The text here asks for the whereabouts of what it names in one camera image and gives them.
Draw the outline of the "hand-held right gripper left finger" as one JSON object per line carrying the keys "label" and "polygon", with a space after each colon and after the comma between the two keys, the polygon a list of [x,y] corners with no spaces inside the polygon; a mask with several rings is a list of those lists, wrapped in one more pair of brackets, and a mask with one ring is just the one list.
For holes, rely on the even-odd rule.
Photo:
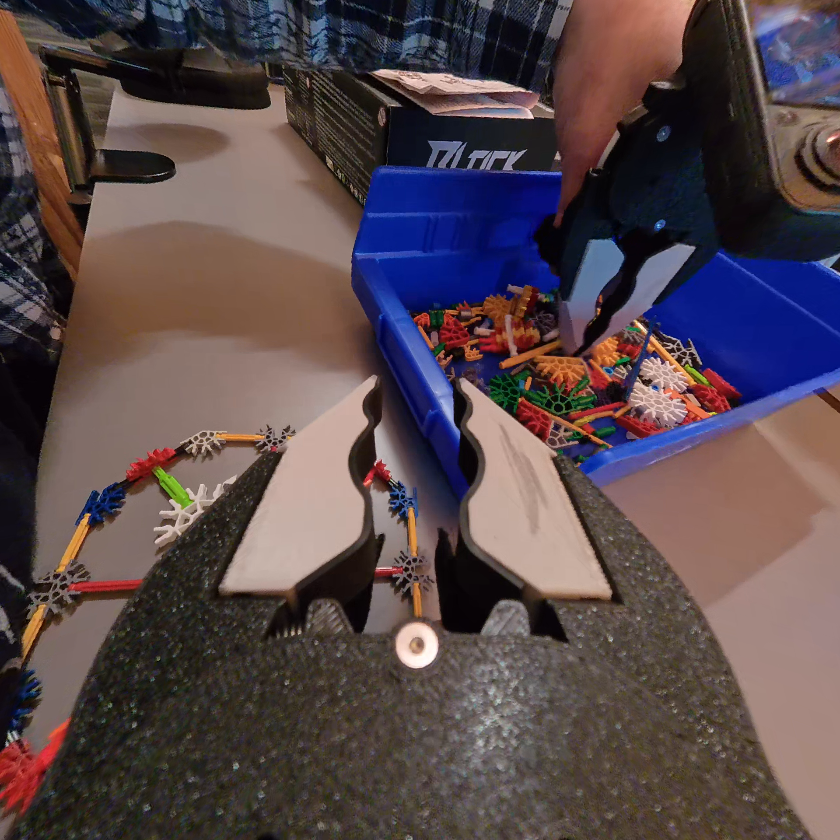
{"label": "hand-held right gripper left finger", "polygon": [[317,599],[359,610],[378,557],[370,492],[382,383],[371,376],[290,441],[218,588],[278,596],[302,616]]}

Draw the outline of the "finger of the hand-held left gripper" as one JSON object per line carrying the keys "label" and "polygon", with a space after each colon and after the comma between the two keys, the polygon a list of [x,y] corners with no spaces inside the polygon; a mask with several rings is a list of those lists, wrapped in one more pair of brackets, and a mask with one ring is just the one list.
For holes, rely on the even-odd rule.
{"label": "finger of the hand-held left gripper", "polygon": [[620,273],[622,251],[612,238],[572,241],[560,263],[559,328],[563,349],[578,355],[592,343],[585,333],[598,312],[598,300]]}
{"label": "finger of the hand-held left gripper", "polygon": [[580,354],[612,337],[650,309],[690,257],[693,245],[670,245],[647,256],[626,256],[614,277],[611,292],[585,327]]}

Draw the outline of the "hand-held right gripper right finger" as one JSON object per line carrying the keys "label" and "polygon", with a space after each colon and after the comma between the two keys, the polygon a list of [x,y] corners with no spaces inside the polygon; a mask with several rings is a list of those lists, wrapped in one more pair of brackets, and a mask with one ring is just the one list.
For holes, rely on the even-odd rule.
{"label": "hand-held right gripper right finger", "polygon": [[459,466],[456,624],[480,629],[501,601],[539,628],[549,602],[614,593],[560,467],[568,462],[467,379],[456,382]]}

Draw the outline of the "red clip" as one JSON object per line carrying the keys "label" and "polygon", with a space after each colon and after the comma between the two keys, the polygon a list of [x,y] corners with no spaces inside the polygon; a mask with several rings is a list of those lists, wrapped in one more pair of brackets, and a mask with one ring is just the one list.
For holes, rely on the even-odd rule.
{"label": "red clip", "polygon": [[179,448],[164,447],[148,451],[145,458],[132,462],[125,472],[125,479],[134,483],[154,474],[158,468],[164,468],[181,454]]}

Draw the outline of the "colourful spoked wheel model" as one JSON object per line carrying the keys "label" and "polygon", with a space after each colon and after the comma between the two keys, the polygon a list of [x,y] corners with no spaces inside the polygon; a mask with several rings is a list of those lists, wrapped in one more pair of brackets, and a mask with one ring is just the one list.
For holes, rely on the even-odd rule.
{"label": "colourful spoked wheel model", "polygon": [[[170,464],[183,458],[214,456],[227,445],[249,445],[259,454],[281,454],[296,432],[290,427],[266,425],[256,434],[235,434],[224,430],[203,430],[181,441],[176,447],[181,454]],[[201,485],[197,490],[185,488],[167,466],[152,476],[131,483],[125,477],[89,495],[75,524],[74,531],[54,570],[34,584],[28,597],[27,622],[22,639],[23,661],[28,661],[44,629],[71,613],[80,599],[89,595],[128,595],[136,591],[141,580],[94,581],[78,556],[89,533],[113,520],[122,509],[129,491],[155,480],[169,500],[161,513],[161,525],[154,529],[154,544],[162,549],[171,546],[217,501],[236,481],[236,476],[218,483],[215,488]],[[388,491],[388,510],[406,531],[406,547],[388,565],[374,570],[376,580],[389,581],[403,599],[410,599],[415,617],[424,616],[423,596],[430,592],[434,580],[430,565],[420,553],[417,543],[417,490],[409,490],[393,477],[384,461],[377,459],[364,480],[364,488],[381,483]],[[47,769],[63,743],[69,721],[54,730],[46,746],[33,752],[24,739],[24,730],[32,716],[41,687],[33,670],[25,668],[23,685],[17,693],[14,714],[7,731],[1,761],[2,817],[22,815],[34,800]]]}

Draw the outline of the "person's left hand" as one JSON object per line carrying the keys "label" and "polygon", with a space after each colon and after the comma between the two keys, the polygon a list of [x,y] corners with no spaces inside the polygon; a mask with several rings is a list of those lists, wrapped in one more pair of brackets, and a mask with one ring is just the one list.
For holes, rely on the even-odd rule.
{"label": "person's left hand", "polygon": [[573,2],[553,78],[562,172],[555,226],[648,84],[678,69],[692,6],[691,1]]}

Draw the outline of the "pile of colourful toy pieces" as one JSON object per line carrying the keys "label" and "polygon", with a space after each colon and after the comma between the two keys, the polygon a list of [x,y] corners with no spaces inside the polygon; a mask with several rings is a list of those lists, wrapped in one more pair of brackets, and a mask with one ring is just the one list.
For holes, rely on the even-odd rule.
{"label": "pile of colourful toy pieces", "polygon": [[643,317],[582,355],[567,354],[555,297],[556,290],[509,286],[411,317],[450,384],[467,380],[579,465],[740,405],[740,391],[703,364],[690,339]]}

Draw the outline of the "blue bin with toy pieces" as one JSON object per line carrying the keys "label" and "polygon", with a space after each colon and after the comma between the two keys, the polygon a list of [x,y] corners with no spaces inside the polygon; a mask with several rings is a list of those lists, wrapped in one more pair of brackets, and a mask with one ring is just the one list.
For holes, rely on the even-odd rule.
{"label": "blue bin with toy pieces", "polygon": [[[532,233],[560,194],[560,174],[376,170],[353,247],[352,288],[409,409],[457,498],[460,432],[453,390],[409,312],[477,301],[508,284],[556,285]],[[620,442],[584,462],[599,487],[765,417],[839,380],[838,274],[819,263],[719,254],[650,314],[693,340],[742,394],[695,431]]]}

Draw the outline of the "black box with white print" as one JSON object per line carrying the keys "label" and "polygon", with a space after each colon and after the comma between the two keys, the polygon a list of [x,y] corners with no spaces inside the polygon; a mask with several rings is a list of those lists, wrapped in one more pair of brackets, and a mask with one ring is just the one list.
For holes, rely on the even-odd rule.
{"label": "black box with white print", "polygon": [[420,94],[395,78],[282,68],[287,121],[365,205],[385,166],[549,171],[553,115],[502,94]]}

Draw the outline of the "black round pad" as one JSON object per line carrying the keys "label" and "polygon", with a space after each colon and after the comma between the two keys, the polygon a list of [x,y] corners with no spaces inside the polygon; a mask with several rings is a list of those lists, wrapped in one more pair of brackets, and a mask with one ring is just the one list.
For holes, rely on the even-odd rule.
{"label": "black round pad", "polygon": [[153,184],[172,179],[175,163],[164,154],[136,150],[101,149],[91,163],[89,182]]}

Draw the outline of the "wooden post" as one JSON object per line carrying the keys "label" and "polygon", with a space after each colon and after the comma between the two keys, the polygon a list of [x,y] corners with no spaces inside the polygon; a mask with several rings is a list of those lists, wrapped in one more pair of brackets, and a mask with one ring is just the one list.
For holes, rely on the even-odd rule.
{"label": "wooden post", "polygon": [[83,233],[70,188],[40,65],[15,17],[1,12],[1,72],[19,120],[38,186],[41,215],[59,257],[77,280]]}

